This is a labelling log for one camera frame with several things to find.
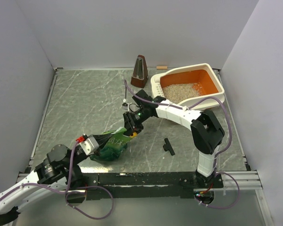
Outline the black bag clip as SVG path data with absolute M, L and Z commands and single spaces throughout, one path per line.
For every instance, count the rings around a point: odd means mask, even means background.
M 174 156 L 175 155 L 175 152 L 173 150 L 173 147 L 171 146 L 170 142 L 169 142 L 169 139 L 168 138 L 165 138 L 164 139 L 164 144 L 163 144 L 163 149 L 165 152 L 169 152 L 171 154 L 171 156 Z

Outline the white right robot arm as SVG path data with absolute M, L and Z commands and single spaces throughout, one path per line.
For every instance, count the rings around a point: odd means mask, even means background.
M 189 129 L 195 147 L 199 151 L 199 162 L 195 172 L 197 184 L 208 187 L 216 176 L 215 155 L 219 150 L 225 131 L 211 110 L 191 110 L 173 104 L 165 97 L 152 98 L 143 89 L 133 99 L 139 109 L 123 113 L 125 136 L 134 137 L 143 129 L 143 122 L 150 117 L 167 119 Z

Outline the green litter bag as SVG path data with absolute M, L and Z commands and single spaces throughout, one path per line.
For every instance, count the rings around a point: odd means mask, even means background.
M 99 144 L 99 148 L 90 156 L 92 161 L 114 161 L 117 160 L 123 151 L 128 147 L 128 142 L 132 140 L 131 137 L 124 135 L 126 129 L 120 127 L 117 130 L 106 131 L 104 133 L 112 132 L 113 137 L 105 144 Z

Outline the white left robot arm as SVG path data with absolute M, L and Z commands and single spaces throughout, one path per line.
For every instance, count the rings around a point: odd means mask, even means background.
M 79 163 L 103 148 L 113 132 L 101 135 L 82 135 L 73 148 L 57 144 L 21 181 L 0 193 L 0 226 L 15 219 L 23 207 L 45 197 L 49 192 L 66 195 L 85 182 Z

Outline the yellow plastic scoop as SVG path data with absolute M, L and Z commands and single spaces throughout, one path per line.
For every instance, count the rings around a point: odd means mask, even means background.
M 130 137 L 131 137 L 131 138 L 134 138 L 134 137 L 137 137 L 137 135 L 138 135 L 137 132 L 133 132 L 133 133 L 130 135 Z

